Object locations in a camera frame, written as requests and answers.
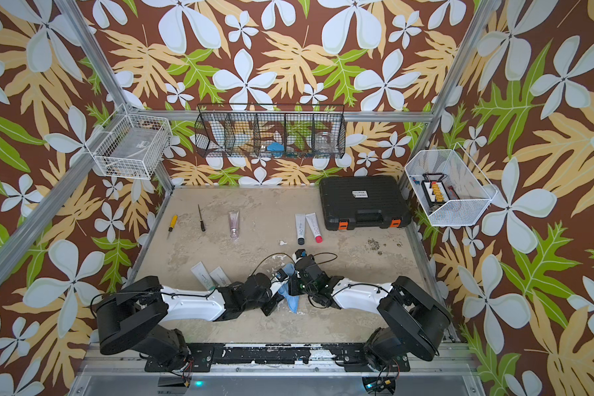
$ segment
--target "blue object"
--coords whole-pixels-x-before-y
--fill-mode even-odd
[[[273,142],[269,144],[269,146],[266,147],[266,149],[269,151],[284,151],[284,145],[280,145],[277,142]]]
[[[286,273],[286,275],[292,276],[295,273],[295,266],[293,265],[293,263],[286,264],[286,266],[284,267],[284,272]],[[297,306],[299,305],[299,296],[291,296],[290,294],[288,294],[287,283],[283,284],[282,287],[280,287],[279,290],[277,290],[277,293],[284,296],[286,302],[288,303],[288,308],[291,311],[293,311],[294,314],[296,314]]]

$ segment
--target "screwdriver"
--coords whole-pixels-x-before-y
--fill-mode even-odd
[[[178,220],[178,215],[174,215],[174,217],[172,218],[172,223],[170,224],[170,228],[169,228],[169,230],[167,230],[166,240],[170,239],[170,234],[172,233],[172,230],[174,230],[174,226],[176,225],[176,220]]]
[[[200,229],[205,232],[205,222],[203,221],[203,214],[200,213],[200,204],[198,204],[198,216],[200,216]]]

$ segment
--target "black screwdriver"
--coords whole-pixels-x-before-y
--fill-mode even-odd
[[[205,232],[205,222],[203,221],[203,214],[200,213],[200,204],[198,204],[198,215],[200,216],[200,229]]]

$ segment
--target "black wire basket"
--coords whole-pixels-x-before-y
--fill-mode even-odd
[[[340,158],[345,153],[342,105],[301,105],[296,110],[281,108],[294,105],[271,105],[273,110],[255,110],[261,106],[256,103],[242,106],[250,110],[198,105],[195,125],[198,154]]]

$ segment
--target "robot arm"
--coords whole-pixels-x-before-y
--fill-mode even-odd
[[[411,352],[432,360],[449,313],[416,283],[405,276],[395,282],[370,284],[342,276],[329,277],[313,256],[299,250],[295,273],[283,271],[271,281],[265,274],[252,274],[213,291],[188,291],[161,286],[156,276],[134,282],[95,306],[101,353],[127,349],[150,356],[147,371],[172,371],[187,362],[189,349],[179,330],[158,323],[176,319],[227,321],[243,312],[261,308],[266,316],[284,298],[277,291],[288,284],[290,295],[308,295],[323,307],[360,309],[380,314],[389,328],[378,328],[364,345],[367,362],[377,370],[399,355]]]

